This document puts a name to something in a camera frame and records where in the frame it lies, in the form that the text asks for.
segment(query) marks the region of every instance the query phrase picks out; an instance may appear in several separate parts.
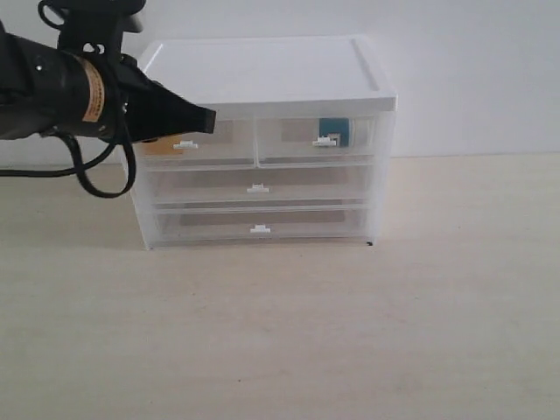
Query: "white lid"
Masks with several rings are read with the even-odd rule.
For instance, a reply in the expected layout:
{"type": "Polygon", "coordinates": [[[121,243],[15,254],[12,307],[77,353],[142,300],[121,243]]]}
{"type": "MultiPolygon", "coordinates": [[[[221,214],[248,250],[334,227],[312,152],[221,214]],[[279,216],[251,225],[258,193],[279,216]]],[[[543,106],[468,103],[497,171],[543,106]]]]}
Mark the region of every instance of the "white lid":
{"type": "Polygon", "coordinates": [[[396,108],[364,36],[168,40],[140,67],[220,119],[370,116],[396,108]]]}

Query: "white drawer pull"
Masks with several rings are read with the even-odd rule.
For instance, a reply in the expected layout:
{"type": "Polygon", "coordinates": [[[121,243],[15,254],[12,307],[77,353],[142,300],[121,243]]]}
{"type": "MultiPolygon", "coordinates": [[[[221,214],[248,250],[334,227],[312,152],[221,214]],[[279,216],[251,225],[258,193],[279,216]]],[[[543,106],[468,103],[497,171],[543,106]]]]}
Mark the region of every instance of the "white drawer pull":
{"type": "Polygon", "coordinates": [[[339,142],[330,137],[319,137],[316,142],[313,142],[315,147],[338,147],[339,142]]]}
{"type": "Polygon", "coordinates": [[[247,192],[250,194],[270,193],[270,188],[265,188],[264,184],[253,184],[253,186],[247,189],[247,192]]]}
{"type": "Polygon", "coordinates": [[[251,229],[251,234],[269,234],[270,232],[270,227],[266,227],[266,225],[255,225],[251,229]]]}
{"type": "Polygon", "coordinates": [[[187,149],[198,149],[199,146],[193,141],[182,141],[179,144],[174,144],[173,149],[175,150],[187,150],[187,149]]]}

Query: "orange label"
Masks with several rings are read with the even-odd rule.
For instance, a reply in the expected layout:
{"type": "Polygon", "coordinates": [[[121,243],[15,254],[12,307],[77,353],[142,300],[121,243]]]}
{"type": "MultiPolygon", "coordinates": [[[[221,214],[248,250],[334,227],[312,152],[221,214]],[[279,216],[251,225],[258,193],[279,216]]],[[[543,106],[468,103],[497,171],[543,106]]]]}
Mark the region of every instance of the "orange label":
{"type": "Polygon", "coordinates": [[[103,78],[99,70],[89,61],[82,57],[76,57],[76,59],[84,67],[87,80],[89,81],[89,104],[82,121],[84,123],[97,123],[102,117],[103,108],[105,107],[105,85],[103,78]]]}

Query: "drawer front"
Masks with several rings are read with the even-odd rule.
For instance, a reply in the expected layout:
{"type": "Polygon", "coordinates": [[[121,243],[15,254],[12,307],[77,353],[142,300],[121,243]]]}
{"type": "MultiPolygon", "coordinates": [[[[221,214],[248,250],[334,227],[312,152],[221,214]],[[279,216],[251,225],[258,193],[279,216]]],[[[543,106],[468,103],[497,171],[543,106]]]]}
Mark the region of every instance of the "drawer front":
{"type": "Polygon", "coordinates": [[[155,204],[267,200],[368,199],[373,168],[149,172],[155,204]]]}
{"type": "Polygon", "coordinates": [[[155,143],[142,143],[139,153],[146,166],[252,165],[254,124],[244,121],[217,122],[213,134],[191,133],[155,143]]]}
{"type": "Polygon", "coordinates": [[[288,119],[256,122],[262,165],[371,161],[375,119],[288,119]]]}
{"type": "Polygon", "coordinates": [[[169,242],[357,237],[367,235],[366,210],[157,215],[160,239],[169,242]]]}

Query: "table surface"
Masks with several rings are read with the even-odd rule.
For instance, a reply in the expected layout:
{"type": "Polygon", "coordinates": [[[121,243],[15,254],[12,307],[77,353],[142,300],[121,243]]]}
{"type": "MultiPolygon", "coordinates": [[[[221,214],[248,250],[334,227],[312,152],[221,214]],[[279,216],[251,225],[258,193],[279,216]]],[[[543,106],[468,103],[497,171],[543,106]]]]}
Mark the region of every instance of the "table surface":
{"type": "Polygon", "coordinates": [[[558,419],[559,155],[395,159],[375,248],[147,252],[130,199],[0,192],[2,419],[558,419]]]}

